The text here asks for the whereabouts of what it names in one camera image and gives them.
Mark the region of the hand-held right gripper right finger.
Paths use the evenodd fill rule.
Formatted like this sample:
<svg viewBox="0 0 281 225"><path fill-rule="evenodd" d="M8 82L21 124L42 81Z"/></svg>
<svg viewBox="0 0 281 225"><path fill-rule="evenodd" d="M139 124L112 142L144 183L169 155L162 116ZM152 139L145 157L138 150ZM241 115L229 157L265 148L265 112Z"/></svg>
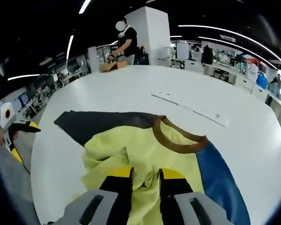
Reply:
<svg viewBox="0 0 281 225"><path fill-rule="evenodd" d="M162 168L160 212L165 225L228 225L226 211L202 192L193 192L184 175Z"/></svg>

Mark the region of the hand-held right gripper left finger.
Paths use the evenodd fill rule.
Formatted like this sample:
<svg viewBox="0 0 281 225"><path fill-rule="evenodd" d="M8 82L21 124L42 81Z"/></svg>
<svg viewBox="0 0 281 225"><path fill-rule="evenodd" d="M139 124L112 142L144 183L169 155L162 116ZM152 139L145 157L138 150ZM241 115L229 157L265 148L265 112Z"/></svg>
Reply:
<svg viewBox="0 0 281 225"><path fill-rule="evenodd" d="M100 188L92 189L65 207L62 225L125 225L132 207L133 168L112 170Z"/></svg>

